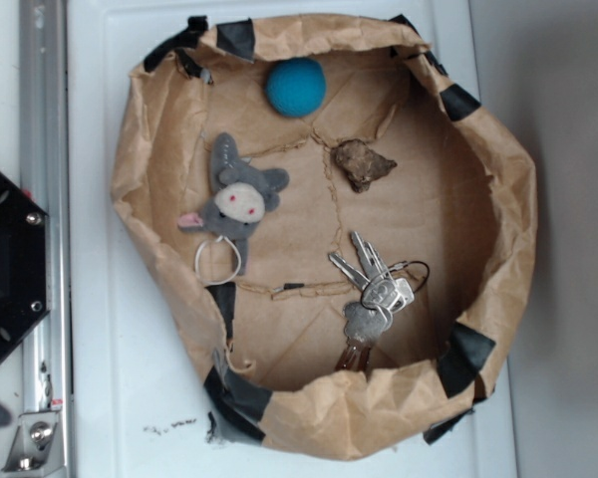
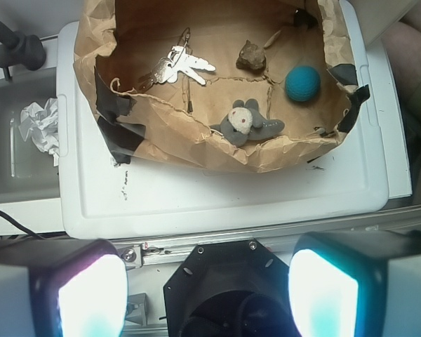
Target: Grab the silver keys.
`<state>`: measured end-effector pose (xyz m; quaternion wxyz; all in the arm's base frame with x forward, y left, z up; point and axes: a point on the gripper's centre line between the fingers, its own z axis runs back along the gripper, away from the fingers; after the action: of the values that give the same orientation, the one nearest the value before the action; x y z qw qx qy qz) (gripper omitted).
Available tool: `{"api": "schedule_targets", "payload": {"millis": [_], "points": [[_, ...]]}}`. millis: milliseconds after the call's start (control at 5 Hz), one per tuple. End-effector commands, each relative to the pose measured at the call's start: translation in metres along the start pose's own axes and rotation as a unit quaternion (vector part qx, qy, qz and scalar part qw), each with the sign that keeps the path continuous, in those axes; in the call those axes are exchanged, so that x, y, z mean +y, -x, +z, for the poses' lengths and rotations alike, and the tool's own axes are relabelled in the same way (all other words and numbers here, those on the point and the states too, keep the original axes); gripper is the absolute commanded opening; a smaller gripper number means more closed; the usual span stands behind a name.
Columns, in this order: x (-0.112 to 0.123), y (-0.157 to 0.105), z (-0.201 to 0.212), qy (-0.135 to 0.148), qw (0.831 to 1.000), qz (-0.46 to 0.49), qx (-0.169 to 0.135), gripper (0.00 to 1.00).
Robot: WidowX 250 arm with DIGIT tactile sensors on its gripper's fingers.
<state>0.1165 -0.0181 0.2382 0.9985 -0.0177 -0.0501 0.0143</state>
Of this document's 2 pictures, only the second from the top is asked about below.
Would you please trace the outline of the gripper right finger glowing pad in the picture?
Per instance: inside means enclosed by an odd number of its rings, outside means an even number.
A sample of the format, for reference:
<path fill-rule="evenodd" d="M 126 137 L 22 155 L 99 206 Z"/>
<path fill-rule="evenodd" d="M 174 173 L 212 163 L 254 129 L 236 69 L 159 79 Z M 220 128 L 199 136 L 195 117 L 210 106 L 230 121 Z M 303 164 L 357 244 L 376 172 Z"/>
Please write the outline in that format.
<path fill-rule="evenodd" d="M 421 231 L 303 234 L 288 294 L 302 336 L 421 336 Z"/>

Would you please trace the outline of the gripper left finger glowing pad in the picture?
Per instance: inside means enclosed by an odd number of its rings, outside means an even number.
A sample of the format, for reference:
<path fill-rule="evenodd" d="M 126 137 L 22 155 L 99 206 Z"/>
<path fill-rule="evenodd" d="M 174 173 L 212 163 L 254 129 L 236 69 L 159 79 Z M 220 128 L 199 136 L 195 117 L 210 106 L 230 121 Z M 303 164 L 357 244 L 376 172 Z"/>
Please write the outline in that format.
<path fill-rule="evenodd" d="M 0 241 L 0 336 L 120 336 L 127 296 L 107 240 Z"/>

